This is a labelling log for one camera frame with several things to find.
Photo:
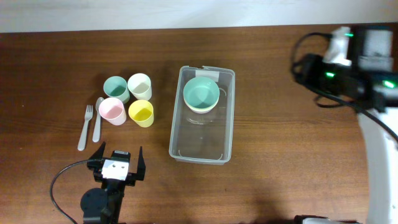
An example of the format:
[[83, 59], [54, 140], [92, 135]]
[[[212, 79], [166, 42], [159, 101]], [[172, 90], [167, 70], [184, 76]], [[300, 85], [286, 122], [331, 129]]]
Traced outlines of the yellow plastic bowl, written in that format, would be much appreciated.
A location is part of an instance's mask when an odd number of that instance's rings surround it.
[[190, 110], [198, 114], [210, 112], [217, 104], [216, 101], [184, 101]]

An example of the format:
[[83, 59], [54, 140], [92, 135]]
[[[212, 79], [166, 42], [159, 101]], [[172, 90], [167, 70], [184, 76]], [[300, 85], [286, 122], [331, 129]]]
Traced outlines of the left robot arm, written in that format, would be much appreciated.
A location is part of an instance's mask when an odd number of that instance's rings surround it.
[[93, 153], [87, 162], [87, 168], [93, 172], [100, 188], [89, 189], [80, 201], [84, 223], [117, 223], [127, 186], [135, 186], [143, 181], [146, 165], [143, 150], [139, 150], [137, 171], [129, 172], [131, 154], [124, 151], [113, 151], [110, 158], [103, 156], [106, 143]]

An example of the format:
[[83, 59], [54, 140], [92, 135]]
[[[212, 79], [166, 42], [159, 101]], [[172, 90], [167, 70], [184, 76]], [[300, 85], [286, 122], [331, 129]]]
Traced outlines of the teal plastic bowl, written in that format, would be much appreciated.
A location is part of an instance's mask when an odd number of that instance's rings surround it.
[[216, 82], [207, 77], [195, 77], [183, 88], [184, 101], [216, 101], [220, 98], [220, 90]]

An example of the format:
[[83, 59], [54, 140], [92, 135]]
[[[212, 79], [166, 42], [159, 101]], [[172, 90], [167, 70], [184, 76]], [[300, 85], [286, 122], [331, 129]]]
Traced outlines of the yellow plastic cup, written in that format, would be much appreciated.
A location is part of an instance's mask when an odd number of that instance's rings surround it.
[[147, 100], [136, 100], [130, 105], [128, 115], [140, 127], [148, 128], [154, 122], [154, 107]]

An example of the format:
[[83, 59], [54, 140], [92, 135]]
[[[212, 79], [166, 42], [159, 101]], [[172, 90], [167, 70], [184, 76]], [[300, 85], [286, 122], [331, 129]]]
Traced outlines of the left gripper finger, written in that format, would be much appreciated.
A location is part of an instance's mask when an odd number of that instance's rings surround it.
[[93, 155], [88, 159], [87, 168], [89, 169], [100, 169], [102, 167], [103, 154], [105, 150], [106, 143], [102, 142], [99, 149], [93, 153]]
[[143, 181], [145, 178], [145, 174], [146, 174], [146, 164], [143, 156], [143, 148], [141, 146], [137, 162], [136, 180]]

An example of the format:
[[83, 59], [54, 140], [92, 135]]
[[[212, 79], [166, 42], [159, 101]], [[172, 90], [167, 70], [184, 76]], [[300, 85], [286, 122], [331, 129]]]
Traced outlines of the cream plastic cup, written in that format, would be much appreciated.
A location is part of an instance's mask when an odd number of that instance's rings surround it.
[[144, 73], [136, 73], [127, 81], [128, 90], [137, 100], [149, 101], [152, 98], [152, 83]]

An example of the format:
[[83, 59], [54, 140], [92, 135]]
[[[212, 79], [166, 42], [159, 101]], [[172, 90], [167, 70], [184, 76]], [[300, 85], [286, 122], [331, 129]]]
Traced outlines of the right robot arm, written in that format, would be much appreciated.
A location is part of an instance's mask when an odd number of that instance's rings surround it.
[[332, 108], [354, 110], [361, 128], [368, 163], [367, 223], [397, 223], [397, 73], [392, 57], [393, 31], [385, 26], [340, 27], [327, 34], [324, 55], [306, 54], [296, 60], [294, 45], [290, 71], [294, 80], [327, 98]]

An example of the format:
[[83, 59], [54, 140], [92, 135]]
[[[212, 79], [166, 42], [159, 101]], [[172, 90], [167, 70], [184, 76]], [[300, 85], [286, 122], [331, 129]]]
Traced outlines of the clear plastic storage container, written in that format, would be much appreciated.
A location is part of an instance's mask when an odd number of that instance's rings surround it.
[[[183, 88], [196, 77], [212, 79], [220, 95], [206, 113], [191, 110]], [[223, 165], [231, 159], [235, 102], [235, 72], [227, 68], [183, 66], [175, 95], [169, 154], [176, 161]]]

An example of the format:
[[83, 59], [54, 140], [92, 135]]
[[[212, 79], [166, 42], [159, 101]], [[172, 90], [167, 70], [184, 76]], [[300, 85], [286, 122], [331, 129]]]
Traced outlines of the pink plastic cup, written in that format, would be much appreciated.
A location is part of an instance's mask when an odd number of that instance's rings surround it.
[[127, 120], [124, 104], [117, 98], [103, 100], [99, 105], [98, 111], [102, 118], [115, 126], [120, 126]]

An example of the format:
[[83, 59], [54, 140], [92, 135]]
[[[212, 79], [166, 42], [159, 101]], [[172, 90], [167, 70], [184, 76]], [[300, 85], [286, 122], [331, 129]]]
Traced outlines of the white plastic bowl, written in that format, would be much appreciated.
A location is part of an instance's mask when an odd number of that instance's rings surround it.
[[194, 113], [198, 113], [198, 114], [205, 114], [205, 113], [209, 113], [212, 108], [189, 108], [191, 111], [193, 111]]

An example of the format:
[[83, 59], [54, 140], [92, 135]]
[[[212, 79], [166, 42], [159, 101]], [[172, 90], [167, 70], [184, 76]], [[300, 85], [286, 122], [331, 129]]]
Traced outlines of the teal plastic cup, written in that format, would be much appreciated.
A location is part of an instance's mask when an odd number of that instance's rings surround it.
[[117, 98], [124, 104], [130, 100], [127, 81], [123, 77], [109, 77], [103, 85], [103, 90], [108, 97]]

